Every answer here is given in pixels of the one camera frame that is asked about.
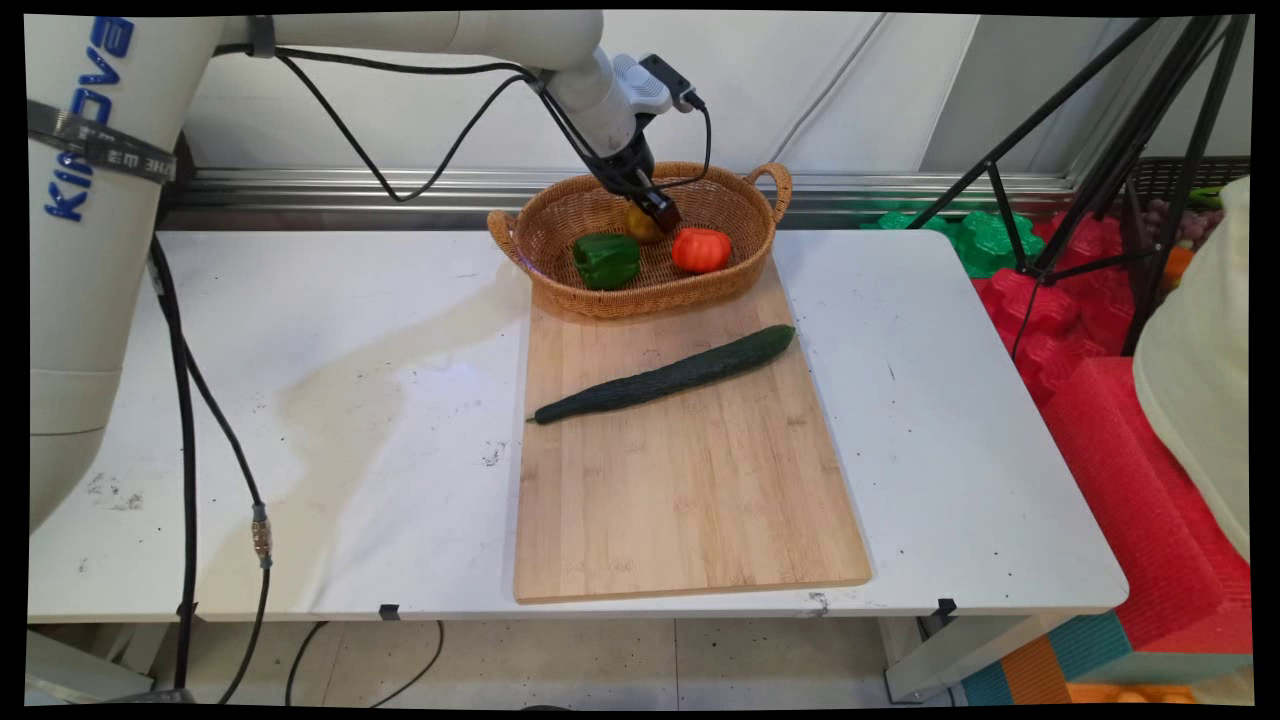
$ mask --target plastic crate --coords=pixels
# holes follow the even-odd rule
[[[1146,251],[1156,243],[1142,227],[1142,213],[1157,197],[1172,201],[1178,176],[1185,161],[1185,158],[1143,158],[1134,164],[1120,195],[1120,237],[1124,240],[1125,252]],[[1228,184],[1249,174],[1249,169],[1248,155],[1203,158],[1192,179],[1192,190]],[[1165,272],[1155,265],[1155,258],[1129,263],[1129,287],[1133,290],[1134,305],[1138,305],[1151,273]]]

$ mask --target white table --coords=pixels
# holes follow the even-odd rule
[[[890,670],[891,687],[904,682],[897,669],[915,692],[925,676],[956,682],[955,673],[1000,657],[1001,642],[1021,644],[1128,596],[941,234],[777,237],[870,555],[869,583],[530,606],[512,594],[530,283],[486,233],[161,240],[189,346],[271,516],[269,620],[378,620],[383,605],[412,620],[918,616],[940,598],[954,600],[956,616],[982,616],[980,628],[951,623],[927,643],[959,643],[941,670],[924,652]],[[143,283],[101,452],[31,537],[29,623],[174,619],[177,393],[166,329]],[[196,405],[197,615],[248,620],[260,580],[250,500],[198,396]]]

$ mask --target basket handle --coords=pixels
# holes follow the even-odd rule
[[[520,254],[520,249],[516,247],[515,238],[511,233],[516,231],[516,218],[503,213],[502,210],[489,211],[489,234],[493,236],[493,241],[498,243],[498,247],[503,254],[511,259],[521,270],[525,269],[525,259]]]
[[[760,176],[769,176],[778,186],[778,199],[773,202],[773,224],[782,222],[782,215],[787,214],[787,205],[791,205],[791,173],[781,163],[767,163],[746,173],[746,182],[755,184]]]

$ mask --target red tomato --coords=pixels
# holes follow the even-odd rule
[[[681,270],[710,273],[728,265],[730,251],[727,234],[707,228],[685,228],[676,233],[671,259]]]

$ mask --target yellow potato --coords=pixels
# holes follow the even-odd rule
[[[653,222],[653,218],[645,215],[644,210],[636,208],[635,204],[627,205],[626,227],[627,234],[640,245],[653,245],[667,240],[667,234],[662,232],[658,223]]]

